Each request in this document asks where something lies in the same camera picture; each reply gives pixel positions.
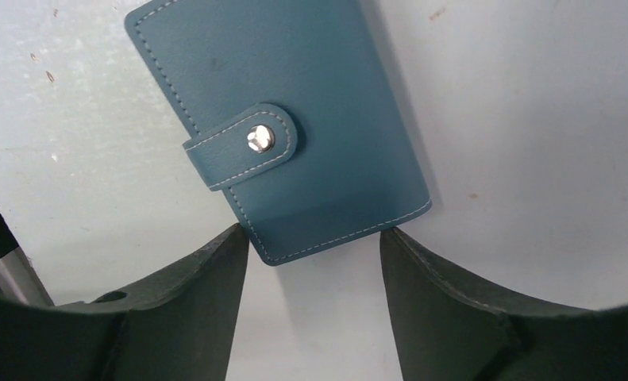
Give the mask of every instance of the silver button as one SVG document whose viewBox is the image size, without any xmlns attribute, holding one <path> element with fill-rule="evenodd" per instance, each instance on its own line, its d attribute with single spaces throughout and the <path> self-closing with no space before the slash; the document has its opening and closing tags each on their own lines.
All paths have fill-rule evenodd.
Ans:
<svg viewBox="0 0 628 381">
<path fill-rule="evenodd" d="M 266 125 L 256 125 L 251 128 L 248 139 L 249 147 L 258 153 L 269 151 L 274 147 L 274 132 Z"/>
</svg>

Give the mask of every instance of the white surface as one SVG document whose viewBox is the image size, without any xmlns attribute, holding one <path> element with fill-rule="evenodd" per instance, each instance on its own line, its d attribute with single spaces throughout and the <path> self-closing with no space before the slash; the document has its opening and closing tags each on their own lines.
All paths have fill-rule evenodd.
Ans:
<svg viewBox="0 0 628 381">
<path fill-rule="evenodd" d="M 403 228 L 517 291 L 628 302 L 628 0 L 376 2 L 436 202 Z M 123 31 L 139 3 L 0 1 L 0 209 L 57 303 L 235 221 Z M 399 377 L 377 237 L 276 269 L 251 255 L 230 380 Z"/>
</svg>

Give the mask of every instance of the card holder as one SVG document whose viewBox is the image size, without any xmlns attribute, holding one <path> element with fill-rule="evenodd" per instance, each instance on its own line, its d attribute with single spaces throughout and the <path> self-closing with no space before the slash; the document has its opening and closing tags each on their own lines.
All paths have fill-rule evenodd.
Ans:
<svg viewBox="0 0 628 381">
<path fill-rule="evenodd" d="M 266 264 L 430 208 L 357 0 L 158 0 L 125 27 Z"/>
</svg>

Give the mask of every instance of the screw hole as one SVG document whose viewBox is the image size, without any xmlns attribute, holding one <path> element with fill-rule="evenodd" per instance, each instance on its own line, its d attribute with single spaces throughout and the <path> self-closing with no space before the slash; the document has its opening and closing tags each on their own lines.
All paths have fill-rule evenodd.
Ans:
<svg viewBox="0 0 628 381">
<path fill-rule="evenodd" d="M 94 300 L 94 303 L 115 302 L 116 300 L 126 298 L 126 295 L 123 291 L 112 291 Z"/>
</svg>

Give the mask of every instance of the blue wallet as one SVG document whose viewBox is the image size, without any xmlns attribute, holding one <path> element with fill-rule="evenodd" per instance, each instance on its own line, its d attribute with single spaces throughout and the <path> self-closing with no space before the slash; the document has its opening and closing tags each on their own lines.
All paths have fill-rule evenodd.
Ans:
<svg viewBox="0 0 628 381">
<path fill-rule="evenodd" d="M 430 208 L 357 0 L 155 0 L 125 27 L 266 264 Z"/>
</svg>

